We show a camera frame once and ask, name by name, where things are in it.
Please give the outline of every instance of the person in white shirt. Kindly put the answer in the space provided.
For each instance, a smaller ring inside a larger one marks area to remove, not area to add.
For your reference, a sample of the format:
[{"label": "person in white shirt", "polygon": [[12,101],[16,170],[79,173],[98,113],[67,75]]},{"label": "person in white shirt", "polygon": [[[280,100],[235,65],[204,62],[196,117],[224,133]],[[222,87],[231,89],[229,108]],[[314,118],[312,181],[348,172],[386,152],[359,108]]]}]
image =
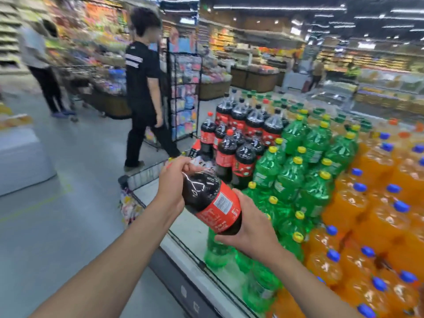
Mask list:
[{"label": "person in white shirt", "polygon": [[51,116],[67,118],[67,115],[75,113],[63,107],[59,84],[46,58],[44,36],[48,36],[48,32],[42,21],[23,23],[18,35],[22,62],[27,65],[29,71],[37,79],[51,111]]}]

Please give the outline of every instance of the bottle with red label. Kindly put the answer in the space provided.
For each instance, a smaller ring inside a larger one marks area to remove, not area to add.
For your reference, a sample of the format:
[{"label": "bottle with red label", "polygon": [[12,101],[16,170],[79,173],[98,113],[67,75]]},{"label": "bottle with red label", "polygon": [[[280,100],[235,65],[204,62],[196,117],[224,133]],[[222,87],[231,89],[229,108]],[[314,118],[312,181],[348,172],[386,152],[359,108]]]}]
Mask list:
[{"label": "bottle with red label", "polygon": [[243,126],[245,127],[245,119],[247,117],[247,114],[248,106],[246,106],[244,98],[240,98],[238,105],[235,106],[231,112],[230,127],[235,127],[235,123],[243,124]]},{"label": "bottle with red label", "polygon": [[225,137],[225,134],[227,133],[227,129],[228,129],[228,119],[226,116],[224,116],[222,117],[219,125],[215,129],[215,138],[213,141],[214,157],[216,157],[218,144],[222,142],[223,138]]},{"label": "bottle with red label", "polygon": [[186,209],[216,234],[235,235],[241,227],[241,206],[237,195],[209,171],[183,173]]},{"label": "bottle with red label", "polygon": [[234,138],[236,139],[237,147],[240,147],[246,142],[246,139],[244,138],[244,135],[243,135],[243,131],[244,131],[243,125],[237,123],[236,129],[234,130],[234,135],[233,135]]},{"label": "bottle with red label", "polygon": [[218,144],[218,150],[216,152],[215,172],[225,183],[231,182],[232,166],[237,150],[237,142],[233,136],[234,130],[228,129],[224,139]]},{"label": "bottle with red label", "polygon": [[275,113],[269,117],[263,124],[262,138],[266,146],[273,145],[276,138],[281,137],[283,130],[283,121],[281,120],[281,109],[275,108]]},{"label": "bottle with red label", "polygon": [[255,168],[256,153],[252,145],[245,143],[236,151],[233,163],[233,176],[231,184],[236,189],[245,189],[253,178]]},{"label": "bottle with red label", "polygon": [[200,127],[200,155],[204,161],[213,157],[216,124],[212,120],[213,112],[208,112],[208,119]]},{"label": "bottle with red label", "polygon": [[226,92],[224,95],[224,100],[216,107],[216,116],[215,116],[215,123],[219,125],[220,121],[222,120],[222,117],[227,117],[227,121],[231,117],[231,111],[233,109],[233,106],[231,105],[229,93]]},{"label": "bottle with red label", "polygon": [[266,146],[262,143],[262,131],[256,131],[255,136],[253,136],[250,141],[250,144],[256,153],[256,158],[260,159],[266,150]]},{"label": "bottle with red label", "polygon": [[260,131],[264,121],[261,105],[258,104],[246,118],[246,136],[252,137],[256,131]]}]

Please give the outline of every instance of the barcode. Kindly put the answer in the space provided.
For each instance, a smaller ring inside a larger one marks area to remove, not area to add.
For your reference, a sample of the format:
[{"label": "barcode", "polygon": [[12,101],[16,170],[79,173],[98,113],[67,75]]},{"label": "barcode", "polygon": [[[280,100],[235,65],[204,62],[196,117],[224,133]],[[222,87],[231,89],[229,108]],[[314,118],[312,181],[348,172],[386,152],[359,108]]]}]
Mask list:
[{"label": "barcode", "polygon": [[219,193],[218,198],[213,203],[220,211],[224,214],[230,212],[231,207],[233,206],[233,202],[229,198],[227,198],[224,194]]}]

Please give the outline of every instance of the hand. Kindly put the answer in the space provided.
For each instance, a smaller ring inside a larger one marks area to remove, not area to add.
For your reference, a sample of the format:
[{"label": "hand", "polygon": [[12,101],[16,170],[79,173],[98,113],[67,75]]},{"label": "hand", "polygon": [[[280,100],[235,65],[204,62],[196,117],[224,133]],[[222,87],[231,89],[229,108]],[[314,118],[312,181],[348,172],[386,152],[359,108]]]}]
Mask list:
[{"label": "hand", "polygon": [[155,127],[161,127],[163,125],[163,118],[161,114],[156,115],[156,125]]},{"label": "hand", "polygon": [[179,215],[184,209],[183,174],[200,172],[204,168],[191,163],[190,157],[180,156],[166,164],[159,175],[159,188],[156,203],[163,205],[166,209],[172,209]]},{"label": "hand", "polygon": [[240,200],[242,224],[236,235],[216,235],[215,240],[244,252],[251,258],[268,265],[275,251],[282,248],[278,243],[271,221],[262,213],[252,199],[233,189]]}]

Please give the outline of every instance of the person in background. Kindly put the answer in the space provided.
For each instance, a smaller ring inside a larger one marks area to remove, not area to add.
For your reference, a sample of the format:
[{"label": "person in background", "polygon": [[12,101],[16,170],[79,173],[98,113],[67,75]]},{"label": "person in background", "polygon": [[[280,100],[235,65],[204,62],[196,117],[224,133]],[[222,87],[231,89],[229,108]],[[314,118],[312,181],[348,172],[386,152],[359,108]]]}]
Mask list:
[{"label": "person in background", "polygon": [[314,85],[315,87],[318,86],[324,73],[325,73],[324,58],[322,58],[321,61],[316,60],[312,67],[312,81],[311,81],[311,84],[309,85],[309,91],[312,90],[312,87]]},{"label": "person in background", "polygon": [[[190,162],[189,157],[180,156],[163,167],[157,194],[145,211],[29,318],[118,318],[154,251],[184,209],[182,172],[202,170]],[[362,317],[279,244],[270,220],[251,198],[239,190],[234,192],[243,214],[241,228],[233,236],[217,235],[216,241],[231,245],[268,267],[306,317]]]},{"label": "person in background", "polygon": [[159,56],[148,48],[160,39],[161,21],[152,10],[138,7],[131,13],[131,24],[135,30],[134,42],[125,51],[127,103],[132,111],[124,166],[127,174],[144,166],[138,157],[147,126],[170,157],[181,154],[163,121]]},{"label": "person in background", "polygon": [[67,115],[74,115],[75,112],[63,107],[59,84],[46,58],[44,37],[47,36],[49,34],[43,25],[43,21],[31,21],[29,23],[24,21],[19,29],[19,50],[22,62],[27,65],[40,85],[51,116],[67,118]]}]

